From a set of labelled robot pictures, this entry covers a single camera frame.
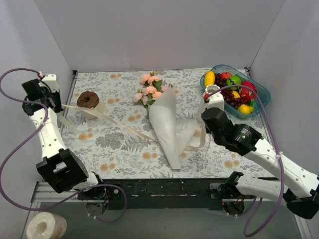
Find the brown ribbon spool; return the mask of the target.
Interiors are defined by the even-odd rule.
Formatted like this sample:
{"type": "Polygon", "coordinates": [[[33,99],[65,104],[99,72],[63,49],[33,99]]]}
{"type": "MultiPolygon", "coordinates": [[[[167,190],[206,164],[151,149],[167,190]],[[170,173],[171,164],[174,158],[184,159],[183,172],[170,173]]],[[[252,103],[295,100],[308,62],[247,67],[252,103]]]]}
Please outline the brown ribbon spool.
{"type": "Polygon", "coordinates": [[[77,106],[93,109],[99,113],[103,113],[105,109],[105,104],[102,100],[100,100],[99,96],[96,93],[90,91],[81,93],[77,100],[77,106]]]}

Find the white wrapping paper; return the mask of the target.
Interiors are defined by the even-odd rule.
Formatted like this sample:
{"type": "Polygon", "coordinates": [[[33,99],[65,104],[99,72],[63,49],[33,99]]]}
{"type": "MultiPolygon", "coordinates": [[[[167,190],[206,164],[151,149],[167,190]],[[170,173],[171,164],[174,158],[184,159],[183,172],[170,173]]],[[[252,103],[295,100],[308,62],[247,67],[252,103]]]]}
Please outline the white wrapping paper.
{"type": "Polygon", "coordinates": [[[171,169],[180,169],[179,158],[199,127],[197,120],[176,118],[176,95],[171,88],[149,107],[149,120],[171,169]]]}

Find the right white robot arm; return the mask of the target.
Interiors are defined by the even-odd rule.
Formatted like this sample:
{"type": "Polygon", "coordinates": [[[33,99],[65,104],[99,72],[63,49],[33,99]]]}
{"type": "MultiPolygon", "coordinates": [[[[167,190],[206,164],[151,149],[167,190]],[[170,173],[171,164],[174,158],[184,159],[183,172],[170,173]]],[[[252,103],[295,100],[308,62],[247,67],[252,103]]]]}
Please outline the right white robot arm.
{"type": "Polygon", "coordinates": [[[215,190],[221,198],[254,195],[276,201],[283,194],[286,207],[295,215],[312,219],[319,211],[319,177],[295,164],[263,136],[246,124],[233,124],[219,108],[206,109],[201,118],[217,145],[259,164],[277,181],[268,181],[233,172],[215,190]]]}

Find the cream ribbon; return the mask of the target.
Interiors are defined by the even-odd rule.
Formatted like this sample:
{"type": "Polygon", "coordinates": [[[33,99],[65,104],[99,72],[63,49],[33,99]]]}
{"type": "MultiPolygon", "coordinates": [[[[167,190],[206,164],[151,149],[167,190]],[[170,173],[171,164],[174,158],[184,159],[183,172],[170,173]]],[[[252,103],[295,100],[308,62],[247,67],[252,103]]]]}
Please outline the cream ribbon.
{"type": "MultiPolygon", "coordinates": [[[[156,143],[159,143],[159,141],[157,139],[151,138],[151,137],[149,137],[149,136],[147,136],[147,135],[145,135],[145,134],[143,134],[143,133],[141,133],[139,131],[136,131],[135,129],[133,129],[131,127],[128,127],[128,126],[126,126],[124,124],[116,122],[113,119],[111,119],[110,117],[108,117],[108,116],[104,115],[103,113],[100,113],[100,112],[98,112],[96,110],[89,109],[89,108],[84,108],[84,107],[70,106],[70,105],[65,105],[65,104],[62,104],[62,106],[65,107],[65,108],[69,108],[69,109],[76,109],[76,110],[82,111],[83,113],[88,113],[89,115],[97,117],[97,118],[99,118],[101,120],[106,120],[108,122],[114,123],[114,124],[124,128],[124,129],[130,131],[131,133],[135,134],[136,136],[140,136],[140,137],[143,137],[145,139],[148,139],[148,140],[154,141],[156,143]]],[[[80,132],[67,118],[60,117],[59,120],[67,128],[69,128],[73,132],[75,132],[75,133],[79,133],[80,132]]],[[[204,128],[203,124],[201,124],[200,126],[201,126],[202,135],[201,135],[201,138],[200,138],[199,146],[187,145],[184,150],[186,150],[186,151],[195,151],[195,150],[198,150],[201,147],[205,146],[205,144],[206,144],[206,136],[204,136],[204,133],[206,133],[206,131],[205,131],[205,128],[204,128]]]]}

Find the pink flower stems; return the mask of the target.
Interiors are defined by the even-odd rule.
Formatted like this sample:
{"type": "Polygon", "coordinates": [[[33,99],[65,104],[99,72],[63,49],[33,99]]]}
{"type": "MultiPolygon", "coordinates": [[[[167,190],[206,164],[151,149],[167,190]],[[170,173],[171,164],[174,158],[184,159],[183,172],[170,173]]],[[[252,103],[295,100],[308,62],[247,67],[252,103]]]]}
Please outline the pink flower stems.
{"type": "Polygon", "coordinates": [[[137,90],[133,102],[142,105],[147,111],[147,118],[149,118],[150,106],[163,94],[162,79],[156,75],[155,71],[150,71],[149,74],[144,74],[141,77],[140,84],[144,88],[137,90]]]}

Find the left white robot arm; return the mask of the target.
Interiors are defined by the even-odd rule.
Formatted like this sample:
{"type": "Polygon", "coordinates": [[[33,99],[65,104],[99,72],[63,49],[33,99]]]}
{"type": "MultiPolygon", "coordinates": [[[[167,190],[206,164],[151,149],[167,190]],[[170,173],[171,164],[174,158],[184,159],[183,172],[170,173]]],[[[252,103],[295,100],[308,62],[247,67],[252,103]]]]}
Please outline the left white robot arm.
{"type": "Polygon", "coordinates": [[[100,176],[89,172],[62,140],[57,123],[62,111],[57,76],[39,76],[22,87],[27,93],[22,109],[39,131],[42,160],[36,165],[38,173],[57,193],[83,189],[95,199],[103,198],[106,187],[100,176]]]}

